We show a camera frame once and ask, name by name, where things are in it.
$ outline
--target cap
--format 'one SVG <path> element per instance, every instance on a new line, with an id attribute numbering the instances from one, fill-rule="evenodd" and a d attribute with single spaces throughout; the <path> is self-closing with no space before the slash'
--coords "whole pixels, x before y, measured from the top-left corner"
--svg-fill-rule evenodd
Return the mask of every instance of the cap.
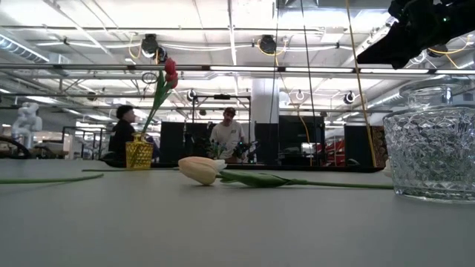
<path id="1" fill-rule="evenodd" d="M 234 108 L 231 108 L 231 107 L 227 107 L 225 110 L 224 110 L 224 113 L 231 113 L 233 116 L 236 115 L 236 110 Z"/>

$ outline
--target gray table surface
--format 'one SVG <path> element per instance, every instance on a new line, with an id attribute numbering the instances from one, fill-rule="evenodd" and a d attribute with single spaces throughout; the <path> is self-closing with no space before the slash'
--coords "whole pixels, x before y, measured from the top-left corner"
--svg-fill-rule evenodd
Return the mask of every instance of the gray table surface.
<path id="1" fill-rule="evenodd" d="M 0 160 L 0 179 L 102 162 Z M 382 174 L 278 172 L 380 182 Z M 475 206 L 389 190 L 198 186 L 177 171 L 0 185 L 0 266 L 473 266 Z"/>

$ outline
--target white tulip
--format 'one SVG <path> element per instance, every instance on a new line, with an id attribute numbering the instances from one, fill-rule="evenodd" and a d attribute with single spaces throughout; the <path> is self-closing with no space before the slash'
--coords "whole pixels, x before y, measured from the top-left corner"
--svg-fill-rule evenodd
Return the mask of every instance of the white tulip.
<path id="1" fill-rule="evenodd" d="M 199 156 L 189 156 L 178 161 L 180 172 L 188 178 L 211 185 L 216 180 L 216 175 L 226 167 L 222 159 L 213 160 Z"/>

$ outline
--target black hair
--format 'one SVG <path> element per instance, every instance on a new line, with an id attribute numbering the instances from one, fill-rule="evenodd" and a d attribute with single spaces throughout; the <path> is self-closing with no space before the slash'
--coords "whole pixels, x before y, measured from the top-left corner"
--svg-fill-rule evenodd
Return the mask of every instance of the black hair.
<path id="1" fill-rule="evenodd" d="M 118 119 L 121 119 L 124 117 L 124 114 L 126 114 L 127 112 L 133 110 L 134 107 L 132 107 L 131 105 L 121 105 L 120 107 L 117 108 L 117 111 L 116 111 L 116 117 Z"/>

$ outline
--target man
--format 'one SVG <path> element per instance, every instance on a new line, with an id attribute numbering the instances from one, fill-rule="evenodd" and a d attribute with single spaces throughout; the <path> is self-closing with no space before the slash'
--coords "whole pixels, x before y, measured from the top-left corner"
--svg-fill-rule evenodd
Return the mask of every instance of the man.
<path id="1" fill-rule="evenodd" d="M 125 161 L 125 144 L 134 141 L 134 127 L 131 123 L 135 122 L 134 107 L 130 105 L 122 105 L 117 108 L 116 117 L 118 123 L 112 128 L 112 138 L 109 144 L 109 151 L 115 152 L 115 156 L 120 161 Z"/>
<path id="2" fill-rule="evenodd" d="M 225 146 L 220 159 L 226 160 L 227 163 L 238 163 L 244 159 L 244 155 L 241 159 L 232 156 L 236 145 L 239 142 L 244 142 L 243 127 L 239 122 L 233 120 L 235 115 L 236 110 L 234 108 L 226 108 L 223 113 L 223 121 L 213 128 L 210 137 L 212 142 Z"/>

